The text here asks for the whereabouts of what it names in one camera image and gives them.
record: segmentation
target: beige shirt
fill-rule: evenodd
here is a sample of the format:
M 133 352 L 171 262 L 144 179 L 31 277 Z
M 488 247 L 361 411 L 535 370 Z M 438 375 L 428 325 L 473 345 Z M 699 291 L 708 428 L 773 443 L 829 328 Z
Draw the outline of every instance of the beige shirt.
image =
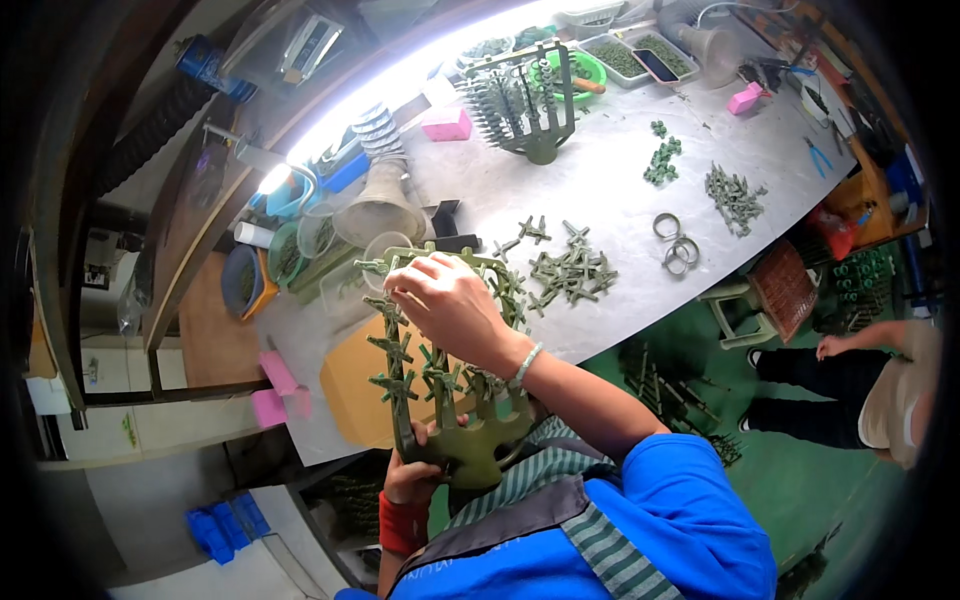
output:
M 918 449 L 906 442 L 904 421 L 921 394 L 936 390 L 941 344 L 940 330 L 929 322 L 908 321 L 903 356 L 886 364 L 860 413 L 860 439 L 874 448 L 890 448 L 904 468 L 913 467 Z

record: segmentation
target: hand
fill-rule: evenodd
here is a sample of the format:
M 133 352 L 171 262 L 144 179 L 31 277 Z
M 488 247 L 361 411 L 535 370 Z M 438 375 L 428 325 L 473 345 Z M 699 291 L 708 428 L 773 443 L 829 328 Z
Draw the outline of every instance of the hand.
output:
M 431 342 L 502 379 L 512 379 L 534 347 L 504 323 L 487 284 L 459 256 L 418 256 L 383 287 Z
M 467 424 L 468 416 L 457 417 L 457 422 L 463 426 Z M 411 420 L 417 444 L 426 445 L 427 436 L 437 428 L 434 421 L 429 426 L 418 420 Z M 404 465 L 400 460 L 400 453 L 394 448 L 387 467 L 387 480 L 383 484 L 383 494 L 394 504 L 425 504 L 437 490 L 437 478 L 444 470 L 436 465 L 427 463 L 411 463 Z
M 820 340 L 820 344 L 817 345 L 817 360 L 824 360 L 828 356 L 836 356 L 847 350 L 846 340 L 835 335 L 829 335 Z

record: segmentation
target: blue pliers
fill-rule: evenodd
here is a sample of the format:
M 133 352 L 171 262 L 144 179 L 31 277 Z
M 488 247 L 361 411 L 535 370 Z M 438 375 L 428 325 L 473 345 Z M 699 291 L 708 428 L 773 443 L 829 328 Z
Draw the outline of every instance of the blue pliers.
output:
M 824 160 L 824 162 L 827 164 L 827 167 L 829 168 L 830 171 L 833 170 L 833 165 L 830 164 L 830 161 L 827 160 L 827 157 L 824 156 L 824 153 L 820 152 L 820 149 L 814 146 L 813 142 L 811 142 L 810 138 L 807 137 L 806 135 L 804 136 L 804 142 L 806 142 L 806 145 L 810 147 L 810 160 L 813 160 L 813 166 L 817 167 L 817 171 L 820 172 L 820 177 L 822 177 L 823 179 L 826 179 L 827 176 L 824 175 L 824 170 L 820 166 L 820 162 L 817 161 L 817 155 L 820 155 L 820 158 Z

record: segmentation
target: worker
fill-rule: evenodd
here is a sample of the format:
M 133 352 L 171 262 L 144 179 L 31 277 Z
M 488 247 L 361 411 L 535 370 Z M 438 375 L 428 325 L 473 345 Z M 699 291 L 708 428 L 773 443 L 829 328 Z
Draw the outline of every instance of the worker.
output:
M 539 399 L 539 452 L 426 539 L 440 467 L 394 451 L 380 494 L 379 593 L 392 598 L 772 598 L 770 541 L 703 438 L 507 326 L 484 281 L 438 252 L 384 286 L 438 348 Z M 418 442 L 427 429 L 415 423 Z M 345 590 L 355 594 L 354 590 Z
M 925 321 L 875 323 L 816 348 L 747 350 L 763 381 L 806 388 L 833 402 L 755 398 L 740 431 L 779 431 L 798 440 L 866 449 L 911 468 L 933 412 L 942 336 Z M 892 356 L 874 349 L 888 347 Z

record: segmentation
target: workbench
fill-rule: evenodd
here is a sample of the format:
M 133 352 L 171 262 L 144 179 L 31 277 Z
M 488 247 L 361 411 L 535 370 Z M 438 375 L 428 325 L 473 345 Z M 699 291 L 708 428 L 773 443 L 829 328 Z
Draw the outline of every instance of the workbench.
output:
M 745 52 L 770 53 L 752 33 L 743 33 Z M 557 357 L 580 363 L 695 299 L 761 252 L 820 202 L 856 163 L 849 148 L 838 155 L 829 130 L 807 114 L 797 93 L 784 87 L 773 98 L 761 98 L 751 111 L 734 116 L 726 110 L 731 96 L 742 91 L 736 80 L 709 89 L 699 80 L 670 87 L 650 83 L 632 90 L 610 85 L 605 95 L 577 110 L 577 131 L 551 164 L 536 166 L 522 156 L 492 148 L 474 132 L 468 141 L 434 143 L 419 126 L 403 136 L 412 158 L 411 182 L 424 205 L 460 199 L 456 221 L 461 232 L 476 233 L 489 256 L 493 241 L 515 239 L 518 222 L 530 215 L 546 217 L 553 240 L 534 245 L 524 238 L 508 252 L 508 267 L 529 275 L 529 259 L 540 252 L 559 255 L 568 237 L 566 219 L 577 228 L 590 227 L 589 244 L 603 251 L 619 278 L 598 302 L 575 306 L 554 300 L 541 318 L 527 312 L 533 339 Z M 650 122 L 661 120 L 683 142 L 675 156 L 680 177 L 660 186 L 642 178 L 661 140 Z M 821 178 L 804 143 L 809 137 L 833 165 Z M 746 176 L 765 210 L 751 221 L 752 233 L 737 237 L 725 225 L 704 191 L 711 162 L 728 175 Z M 682 276 L 661 266 L 668 243 L 652 231 L 654 217 L 671 212 L 684 233 L 700 247 L 699 262 Z M 535 295 L 540 285 L 524 286 Z M 320 387 L 324 356 L 355 330 L 355 318 L 331 320 L 322 303 L 300 306 L 281 294 L 256 317 L 261 346 L 268 337 L 299 383 L 310 389 L 309 419 L 291 417 L 287 426 L 305 465 L 314 465 L 362 448 L 346 442 L 337 430 Z

